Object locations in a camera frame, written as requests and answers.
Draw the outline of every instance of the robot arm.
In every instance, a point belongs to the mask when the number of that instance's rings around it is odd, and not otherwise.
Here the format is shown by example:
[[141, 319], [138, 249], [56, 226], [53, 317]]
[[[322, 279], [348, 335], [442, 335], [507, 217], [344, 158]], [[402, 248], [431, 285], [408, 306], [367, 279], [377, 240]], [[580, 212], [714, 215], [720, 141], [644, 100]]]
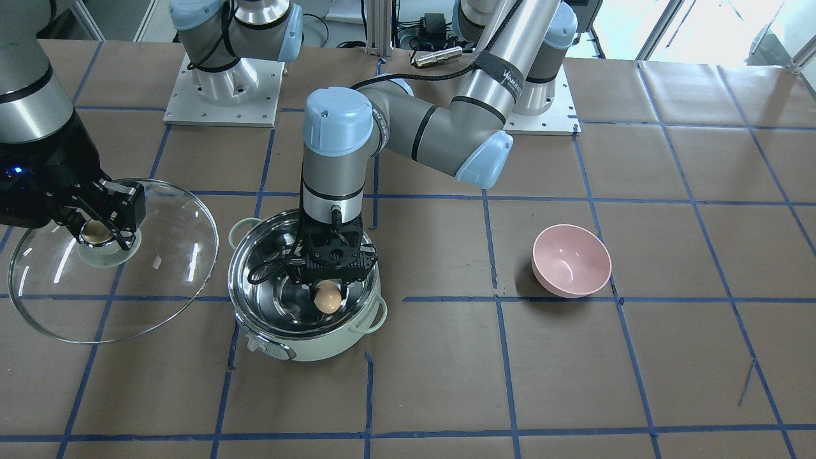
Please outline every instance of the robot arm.
[[502, 128], [559, 3], [499, 2], [481, 53], [452, 74], [466, 76], [448, 109], [414, 97], [400, 79], [411, 75], [313, 92], [303, 128], [301, 234], [288, 255], [254, 270], [250, 281], [280, 270], [312, 287], [323, 279], [343, 285], [364, 279], [377, 258], [361, 244], [366, 163], [383, 148], [480, 188], [493, 186], [512, 147]]
[[173, 0], [170, 14], [190, 69], [221, 72], [241, 58], [291, 62], [300, 52], [303, 14], [290, 0]]
[[53, 220], [80, 243], [114, 239], [128, 250], [144, 218], [144, 190], [101, 170], [36, 39], [70, 3], [0, 3], [0, 223], [41, 228]]

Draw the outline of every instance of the cooking pot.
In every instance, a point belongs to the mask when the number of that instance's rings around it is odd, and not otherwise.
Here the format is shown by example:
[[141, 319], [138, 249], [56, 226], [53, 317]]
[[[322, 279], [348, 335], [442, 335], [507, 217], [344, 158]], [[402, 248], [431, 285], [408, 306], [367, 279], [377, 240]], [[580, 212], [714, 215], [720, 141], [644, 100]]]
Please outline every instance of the cooking pot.
[[[250, 222], [258, 225], [240, 243], [234, 243], [237, 229]], [[248, 218], [235, 224], [229, 233], [235, 248], [228, 269], [229, 297], [250, 350], [281, 360], [328, 359], [379, 330], [388, 307], [380, 295], [376, 264], [363, 282], [347, 286], [340, 308], [332, 314], [318, 310], [309, 287], [295, 283], [285, 273], [258, 285], [250, 283], [247, 276], [253, 267], [280, 256], [295, 241], [298, 222], [299, 210], [292, 209], [266, 220]], [[366, 234], [363, 242], [371, 243]], [[374, 323], [380, 310], [379, 321]]]

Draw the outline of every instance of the wire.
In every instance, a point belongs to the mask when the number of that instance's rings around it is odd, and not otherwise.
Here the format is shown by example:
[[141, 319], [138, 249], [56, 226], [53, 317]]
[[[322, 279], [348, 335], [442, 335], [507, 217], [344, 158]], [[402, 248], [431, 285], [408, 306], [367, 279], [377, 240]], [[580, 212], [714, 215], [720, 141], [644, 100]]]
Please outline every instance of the wire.
[[365, 47], [366, 42], [361, 42], [360, 40], [352, 40], [350, 42], [342, 42], [338, 44], [336, 47], [338, 48], [359, 48]]
[[204, 55], [204, 58], [201, 60], [201, 62], [193, 63], [192, 61], [190, 61], [190, 63], [187, 64], [187, 70], [200, 68], [201, 65], [204, 64], [207, 59], [210, 59], [212, 55], [215, 54], [215, 51], [224, 41], [224, 31], [229, 29], [229, 26], [232, 24], [233, 18], [235, 17], [235, 11], [238, 11], [238, 7], [235, 5], [235, 0], [229, 0], [229, 2], [224, 2], [224, 5], [229, 7], [229, 18], [227, 19], [227, 24], [221, 28], [221, 35], [218, 37], [217, 40], [215, 40], [215, 45], [213, 45], [210, 51], [207, 52], [206, 55]]
[[[499, 39], [499, 35], [501, 35], [501, 33], [504, 31], [504, 27], [507, 26], [508, 22], [510, 22], [510, 19], [513, 17], [513, 15], [516, 14], [516, 10], [521, 5], [522, 1], [523, 0], [516, 0], [516, 2], [513, 3], [513, 6], [510, 8], [510, 11], [508, 11], [507, 15], [504, 17], [504, 20], [502, 20], [501, 24], [499, 24], [499, 27], [496, 29], [496, 32], [493, 34], [493, 36], [490, 37], [490, 41], [487, 42], [487, 44], [485, 45], [485, 49], [482, 50], [482, 52], [488, 52], [493, 47], [493, 45], [496, 43], [496, 40]], [[476, 70], [476, 69], [478, 69], [478, 67], [476, 67], [475, 64], [470, 64], [470, 65], [468, 65], [464, 69], [461, 69], [458, 72], [453, 72], [452, 74], [447, 74], [447, 75], [439, 75], [439, 76], [418, 75], [418, 74], [382, 75], [382, 76], [379, 76], [379, 77], [375, 77], [375, 78], [372, 78], [372, 79], [368, 79], [368, 80], [356, 83], [356, 84], [351, 86], [351, 89], [360, 89], [361, 87], [368, 86], [370, 84], [374, 84], [374, 83], [377, 83], [377, 82], [384, 82], [384, 81], [398, 79], [398, 78], [402, 78], [402, 79], [405, 79], [405, 80], [419, 80], [419, 81], [427, 81], [427, 82], [440, 82], [440, 81], [451, 80], [453, 78], [461, 77], [462, 75], [465, 75], [465, 74], [467, 74], [467, 73], [469, 73], [469, 72], [471, 72], [473, 70]]]
[[323, 44], [320, 45], [320, 47], [324, 47], [326, 45], [326, 43], [329, 42], [329, 25], [323, 20], [323, 18], [321, 18], [320, 16], [317, 16], [317, 15], [313, 15], [312, 13], [304, 13], [304, 16], [310, 16], [310, 17], [316, 18], [317, 20], [319, 20], [319, 21], [321, 21], [323, 23], [323, 27], [326, 28], [326, 39], [323, 40]]
[[368, 24], [366, 23], [366, 0], [360, 0], [360, 17], [362, 17], [362, 32], [368, 41]]

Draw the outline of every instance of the egg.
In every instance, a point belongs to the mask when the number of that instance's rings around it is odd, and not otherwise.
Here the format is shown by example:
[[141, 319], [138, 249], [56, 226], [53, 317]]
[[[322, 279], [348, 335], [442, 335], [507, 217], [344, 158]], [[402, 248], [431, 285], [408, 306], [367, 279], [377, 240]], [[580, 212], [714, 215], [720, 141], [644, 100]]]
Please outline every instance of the egg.
[[337, 284], [330, 280], [322, 280], [315, 288], [317, 294], [314, 297], [314, 304], [324, 314], [333, 314], [340, 309], [340, 303], [343, 302], [343, 295]]

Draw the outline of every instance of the metal mounting plate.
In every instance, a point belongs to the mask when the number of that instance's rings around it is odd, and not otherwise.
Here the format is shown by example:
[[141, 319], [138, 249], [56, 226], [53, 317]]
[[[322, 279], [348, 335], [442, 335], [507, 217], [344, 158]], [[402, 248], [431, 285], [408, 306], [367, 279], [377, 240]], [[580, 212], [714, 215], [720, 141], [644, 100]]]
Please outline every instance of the metal mounting plate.
[[556, 76], [556, 96], [550, 109], [540, 115], [510, 114], [504, 130], [510, 134], [538, 136], [571, 136], [573, 132], [581, 132], [563, 66]]
[[281, 95], [284, 64], [274, 60], [248, 59], [258, 72], [257, 97], [239, 105], [213, 105], [198, 94], [185, 55], [173, 93], [167, 102], [164, 122], [186, 126], [274, 127]]

